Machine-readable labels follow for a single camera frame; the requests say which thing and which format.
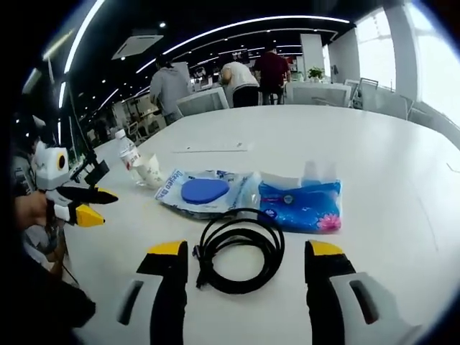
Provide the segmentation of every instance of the plastic water bottle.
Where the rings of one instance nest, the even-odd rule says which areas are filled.
[[[143,179],[140,177],[136,168],[133,167],[134,162],[136,162],[136,160],[141,157],[136,145],[127,137],[124,129],[120,129],[117,133],[115,133],[115,137],[118,140],[119,155],[121,161],[129,171],[131,178],[136,184],[143,184]]]

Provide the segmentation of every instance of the desk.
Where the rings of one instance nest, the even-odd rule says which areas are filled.
[[[235,140],[254,148],[171,152],[178,144]],[[459,286],[460,174],[447,164],[460,162],[460,151],[433,130],[356,109],[255,106],[185,117],[139,149],[155,152],[166,172],[178,167],[299,176],[306,160],[333,161],[343,182],[340,232],[285,233],[281,268],[261,290],[235,296],[212,287],[197,290],[198,262],[189,257],[185,344],[310,344],[303,275],[309,239],[339,245],[357,271],[395,295],[412,324],[429,324]],[[68,228],[66,236],[75,275],[99,309],[126,288],[150,246],[187,239],[191,251],[206,222],[183,218],[155,202],[152,192],[134,187],[113,142],[98,154],[111,169],[99,185],[120,200],[95,206],[106,217],[104,226]],[[219,254],[215,267],[230,279],[244,279],[258,272],[262,260],[257,249],[239,247]],[[89,321],[80,332],[95,336],[100,327]]]

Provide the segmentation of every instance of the label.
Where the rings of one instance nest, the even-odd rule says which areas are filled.
[[[131,170],[134,162],[136,162],[140,157],[141,155],[139,154],[139,151],[137,151],[137,148],[134,148],[122,155],[120,158],[127,170]]]

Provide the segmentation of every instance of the black ceiling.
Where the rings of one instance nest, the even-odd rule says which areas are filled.
[[[54,108],[57,105],[58,86],[64,78],[62,71],[70,46],[84,16],[94,2],[92,0],[84,3],[83,8],[75,11],[73,16],[64,23],[63,28],[57,30],[59,34],[56,35],[55,40],[74,28],[73,35],[52,59],[53,73],[57,81],[54,93],[49,90],[48,79],[43,78],[44,80],[41,80],[37,90],[33,90],[29,97],[29,110],[35,112],[36,115],[46,118],[52,113],[50,107]],[[181,6],[178,2],[166,1],[157,3],[151,0],[105,0],[86,30],[66,78],[71,84],[76,111],[82,115],[95,111],[117,88],[119,92],[111,98],[108,104],[126,98],[148,86],[150,78],[155,72],[155,64],[151,64],[138,74],[136,74],[137,70],[160,53],[205,31],[247,19],[293,14],[334,17],[351,22],[344,24],[317,19],[278,19],[251,23],[207,35],[172,51],[168,56],[174,59],[185,53],[177,60],[186,61],[189,66],[192,66],[216,56],[219,52],[238,49],[242,45],[249,49],[261,47],[268,40],[276,40],[277,45],[300,44],[301,31],[273,30],[266,33],[265,30],[267,29],[319,29],[318,33],[321,33],[323,44],[327,44],[331,41],[334,33],[322,32],[322,29],[338,32],[337,38],[352,28],[354,21],[379,6],[380,2],[378,0],[314,0],[273,5],[266,1],[257,2],[257,4],[243,1],[230,3],[214,1],[209,4],[200,2],[193,6],[191,4]],[[160,29],[160,22],[165,22],[166,27]],[[111,59],[126,39],[133,35],[133,32],[143,29],[158,32],[164,37],[142,54],[127,57],[124,61]],[[256,31],[264,32],[242,35]],[[237,35],[241,36],[197,49],[201,45]],[[300,48],[296,47],[281,49],[282,52],[300,52]],[[38,65],[42,69],[46,69],[46,64],[38,63]],[[68,96],[65,98],[64,107],[61,111],[66,109],[67,111],[70,110]]]

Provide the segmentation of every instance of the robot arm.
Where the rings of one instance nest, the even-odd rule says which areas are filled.
[[[47,217],[62,219],[69,224],[96,226],[104,224],[103,216],[87,203],[113,203],[118,198],[107,190],[96,186],[90,188],[63,186],[70,180],[68,152],[64,147],[46,147],[37,143],[36,184],[46,193],[48,199]]]

